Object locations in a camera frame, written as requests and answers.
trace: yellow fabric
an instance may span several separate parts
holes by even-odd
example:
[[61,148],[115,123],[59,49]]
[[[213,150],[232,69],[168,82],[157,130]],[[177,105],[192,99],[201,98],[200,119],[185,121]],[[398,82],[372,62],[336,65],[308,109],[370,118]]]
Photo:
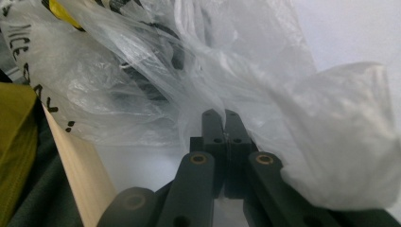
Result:
[[35,102],[29,86],[0,82],[0,227],[12,217],[35,159]]
[[49,1],[50,11],[59,19],[70,23],[72,26],[76,28],[82,28],[74,18],[70,16],[67,10],[57,2],[57,0]]

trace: white plastic bag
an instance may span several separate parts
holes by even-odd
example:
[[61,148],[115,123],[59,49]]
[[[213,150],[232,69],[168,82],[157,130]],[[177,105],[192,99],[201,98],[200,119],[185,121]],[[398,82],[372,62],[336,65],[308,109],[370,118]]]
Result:
[[113,52],[38,1],[3,1],[1,7],[11,54],[66,131],[97,144],[178,143],[177,110],[153,98],[158,91]]
[[[141,49],[130,39],[140,26],[135,13],[121,16],[90,1],[60,2],[95,39],[129,64],[138,63]],[[144,74],[180,109],[184,145],[200,133],[202,110],[231,109],[260,148],[282,157],[283,177],[313,204],[357,210],[395,201],[400,147],[380,65],[345,65],[314,75],[288,1],[142,5],[152,23],[170,25],[180,40],[159,31],[162,36],[185,49],[182,71],[163,64],[157,75]]]

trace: clear plastic bag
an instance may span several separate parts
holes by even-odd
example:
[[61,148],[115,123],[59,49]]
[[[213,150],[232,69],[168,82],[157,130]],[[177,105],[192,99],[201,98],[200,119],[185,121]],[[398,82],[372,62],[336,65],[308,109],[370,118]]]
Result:
[[1,7],[11,54],[66,131],[96,144],[178,143],[178,111],[112,51],[40,2],[3,1]]
[[[202,111],[231,109],[261,149],[283,159],[284,179],[313,204],[357,210],[395,201],[400,147],[383,67],[357,63],[316,74],[289,1],[131,1],[118,13],[91,1],[60,2],[180,110],[183,150],[200,134]],[[135,32],[141,15],[178,35],[157,29],[165,44],[183,49],[183,70],[163,55],[141,57],[143,46],[162,48]]]

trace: metal grommet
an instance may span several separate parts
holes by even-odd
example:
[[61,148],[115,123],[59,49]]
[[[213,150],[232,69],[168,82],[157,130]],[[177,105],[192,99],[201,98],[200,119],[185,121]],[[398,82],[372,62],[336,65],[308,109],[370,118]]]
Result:
[[256,157],[256,162],[263,165],[270,165],[274,162],[273,158],[266,154],[260,154]]
[[191,163],[195,164],[195,165],[202,165],[204,163],[206,163],[206,156],[204,156],[203,154],[195,154],[191,156]]
[[129,195],[124,199],[124,208],[127,210],[137,210],[145,205],[147,199],[144,195],[134,194]]

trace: yellow label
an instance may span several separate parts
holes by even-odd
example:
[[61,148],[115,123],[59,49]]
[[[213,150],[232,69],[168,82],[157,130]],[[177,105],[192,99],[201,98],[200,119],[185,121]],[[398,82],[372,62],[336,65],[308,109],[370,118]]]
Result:
[[59,19],[68,22],[76,28],[82,28],[74,18],[70,16],[67,10],[57,2],[57,0],[49,1],[50,11]]

